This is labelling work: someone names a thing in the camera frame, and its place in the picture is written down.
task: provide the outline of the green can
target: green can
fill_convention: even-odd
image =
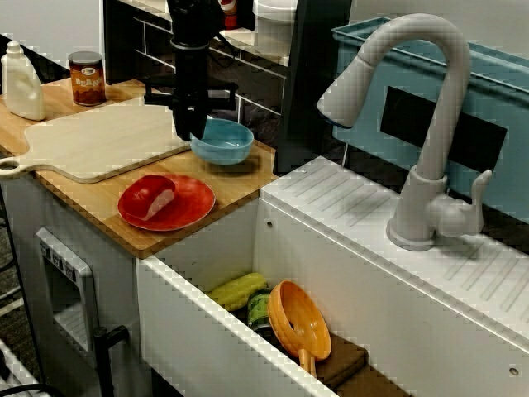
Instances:
[[[257,332],[257,330],[263,326],[271,327],[267,310],[268,299],[271,292],[271,288],[260,289],[248,298],[247,322],[248,327],[253,331]]]
[[[248,327],[272,346],[287,354],[275,336],[268,317],[267,306],[271,292],[271,288],[260,289],[248,298]]]

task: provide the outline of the faucet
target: faucet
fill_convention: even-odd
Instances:
[[[446,237],[474,235],[483,228],[482,197],[492,177],[483,172],[472,184],[472,204],[445,194],[446,161],[470,77],[470,49],[447,20],[428,14],[393,19],[377,29],[358,55],[317,102],[332,124],[351,128],[369,91],[375,69],[385,54],[403,41],[426,40],[441,48],[447,72],[419,161],[407,176],[386,234],[410,251],[426,251],[436,233]]]

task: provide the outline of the jar label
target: jar label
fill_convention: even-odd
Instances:
[[[91,76],[92,74],[96,73],[96,70],[94,68],[84,68],[81,69],[81,73],[85,76]]]
[[[267,305],[269,297],[270,293],[258,294],[248,302],[248,324],[250,326],[257,320],[268,317]]]
[[[102,68],[70,69],[70,75],[74,102],[82,105],[97,105],[105,102],[105,79]]]

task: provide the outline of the jar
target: jar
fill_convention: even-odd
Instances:
[[[260,289],[248,298],[248,327],[272,346],[285,352],[278,338],[275,336],[268,317],[268,299],[271,288]]]
[[[74,102],[95,106],[105,102],[105,78],[102,56],[97,52],[80,51],[68,57]]]

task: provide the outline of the blue bowl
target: blue bowl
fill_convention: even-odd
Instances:
[[[208,163],[239,164],[250,154],[254,134],[237,122],[209,118],[202,140],[191,135],[191,150]]]

